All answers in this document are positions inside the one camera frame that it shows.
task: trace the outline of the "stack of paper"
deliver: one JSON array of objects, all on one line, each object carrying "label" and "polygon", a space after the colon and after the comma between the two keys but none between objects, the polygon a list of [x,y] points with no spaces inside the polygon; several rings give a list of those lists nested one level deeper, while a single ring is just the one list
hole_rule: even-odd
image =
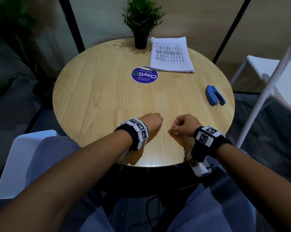
[{"label": "stack of paper", "polygon": [[195,72],[186,46],[186,38],[151,38],[151,70]]}]

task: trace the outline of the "hand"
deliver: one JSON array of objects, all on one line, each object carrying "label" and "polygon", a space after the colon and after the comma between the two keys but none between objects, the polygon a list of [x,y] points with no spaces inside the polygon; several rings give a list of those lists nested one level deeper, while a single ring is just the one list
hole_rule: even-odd
[{"label": "hand", "polygon": [[183,134],[185,136],[193,137],[197,128],[201,127],[198,119],[191,114],[178,116],[168,130],[170,134]]},{"label": "hand", "polygon": [[149,113],[138,118],[141,120],[148,128],[149,136],[151,136],[156,130],[160,130],[164,118],[161,117],[159,113]]}]

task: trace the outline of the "table top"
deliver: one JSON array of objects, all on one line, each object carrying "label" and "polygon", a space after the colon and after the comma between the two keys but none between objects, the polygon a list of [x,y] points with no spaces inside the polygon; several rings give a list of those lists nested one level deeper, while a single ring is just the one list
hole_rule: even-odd
[{"label": "table top", "polygon": [[[226,133],[233,121],[235,100],[225,75],[209,59],[189,50],[195,73],[157,71],[157,79],[138,83],[132,71],[150,66],[151,42],[144,50],[134,39],[119,39],[93,46],[73,58],[59,74],[53,92],[55,116],[66,134],[81,147],[113,132],[121,122],[146,113],[160,113],[160,131],[120,164],[159,167],[186,161],[193,138],[170,135],[175,118],[191,113],[202,125]],[[214,85],[224,106],[209,105],[205,88]]]}]

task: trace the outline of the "circular sticker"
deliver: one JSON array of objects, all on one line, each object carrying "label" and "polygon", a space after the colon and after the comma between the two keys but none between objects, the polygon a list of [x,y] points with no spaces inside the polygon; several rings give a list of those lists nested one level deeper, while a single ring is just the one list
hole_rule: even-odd
[{"label": "circular sticker", "polygon": [[149,67],[137,67],[132,70],[132,78],[138,83],[153,83],[158,77],[159,74],[157,71],[151,71]]}]

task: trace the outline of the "blue stapler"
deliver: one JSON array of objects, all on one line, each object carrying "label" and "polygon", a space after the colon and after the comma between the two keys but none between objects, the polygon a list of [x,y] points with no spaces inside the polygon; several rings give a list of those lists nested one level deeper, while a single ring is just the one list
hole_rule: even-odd
[{"label": "blue stapler", "polygon": [[206,97],[210,105],[215,106],[218,103],[223,106],[226,101],[222,97],[222,95],[218,92],[218,90],[214,87],[214,85],[207,85],[206,87]]}]

